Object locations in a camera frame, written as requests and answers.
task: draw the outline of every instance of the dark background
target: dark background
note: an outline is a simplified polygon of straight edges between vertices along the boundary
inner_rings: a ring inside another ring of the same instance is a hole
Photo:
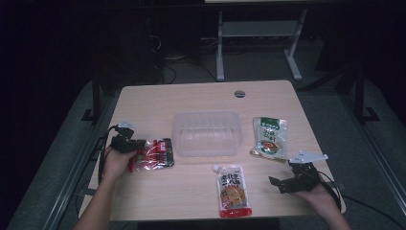
[[[86,4],[103,6],[107,2]],[[153,66],[160,56],[150,52],[148,35],[159,35],[165,45],[184,49],[198,58],[200,37],[216,36],[217,14],[160,11],[150,17],[150,12],[82,11],[88,6],[79,1],[1,0],[0,3],[0,228],[3,229],[81,88],[95,74],[101,78],[104,93],[128,84],[157,82],[160,72]],[[402,33],[405,10],[404,1],[394,0],[311,8],[302,36],[302,39],[319,36],[326,41],[320,70],[333,70],[361,54],[368,79],[380,87],[403,123],[406,123],[406,76],[402,72],[406,51]],[[251,14],[234,11],[229,15]]]

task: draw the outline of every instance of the gray carpet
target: gray carpet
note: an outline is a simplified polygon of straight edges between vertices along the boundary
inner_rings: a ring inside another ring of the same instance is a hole
[[[286,42],[275,40],[270,43],[269,47],[258,47],[239,55],[226,55],[225,81],[289,80],[294,87],[301,87],[324,74],[314,72],[322,42],[303,41],[299,44],[295,57],[304,77],[300,82],[293,80],[284,58],[282,50],[286,47]],[[176,72],[173,83],[212,82],[215,55],[210,53],[202,56],[198,64],[189,59],[175,62],[170,67]],[[163,71],[166,82],[171,81],[174,73],[169,68],[164,68]],[[406,128],[386,106],[378,88],[368,81],[365,104],[375,110],[381,121],[360,126],[351,111],[353,94],[336,94],[333,88],[337,81],[338,79],[331,80],[314,92],[298,92],[320,147],[329,155],[327,163],[335,180],[340,184],[343,195],[370,204],[406,226],[405,213],[396,202],[391,186],[386,182],[385,173],[380,170],[379,162],[365,138],[366,132],[372,135],[399,181],[405,186],[406,175],[403,169],[406,162]],[[91,122],[80,120],[84,111],[92,106],[91,84],[83,88],[15,213],[10,229],[45,229],[65,178],[82,151],[90,154],[91,148],[86,148],[86,144],[90,143],[94,147],[97,138],[108,129],[119,95],[120,92],[115,97],[102,95],[103,116],[97,124],[92,125]],[[58,226],[57,229],[72,229],[76,223],[83,188],[87,187],[94,166],[95,163],[91,161],[86,167],[78,186],[72,192],[61,222],[53,225]],[[364,205],[347,199],[345,201],[348,207],[345,216],[353,229],[399,229],[387,218]],[[317,216],[281,218],[280,224],[283,230],[327,229]],[[137,223],[113,222],[111,229],[137,229]]]

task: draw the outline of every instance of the clear plastic container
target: clear plastic container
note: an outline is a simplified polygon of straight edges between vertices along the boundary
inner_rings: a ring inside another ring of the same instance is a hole
[[[238,113],[199,111],[175,114],[171,140],[181,156],[237,155],[242,142]]]

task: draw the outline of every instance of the wooden tabletop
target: wooden tabletop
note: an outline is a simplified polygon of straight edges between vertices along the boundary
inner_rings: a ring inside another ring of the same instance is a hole
[[[235,92],[245,92],[237,98]],[[240,165],[244,170],[253,218],[313,214],[305,202],[280,194],[268,176],[293,177],[287,163],[251,155],[255,145],[253,118],[287,121],[288,157],[299,150],[320,152],[295,90],[287,80],[216,82],[125,87],[110,125],[134,124],[134,139],[171,136],[173,116],[179,112],[228,110],[239,114],[242,144],[236,156],[184,157],[174,150],[172,168],[125,172],[117,184],[111,220],[219,219],[216,173],[213,165]],[[314,163],[331,176],[326,161]],[[97,167],[89,188],[96,189]],[[90,200],[88,196],[81,211]]]

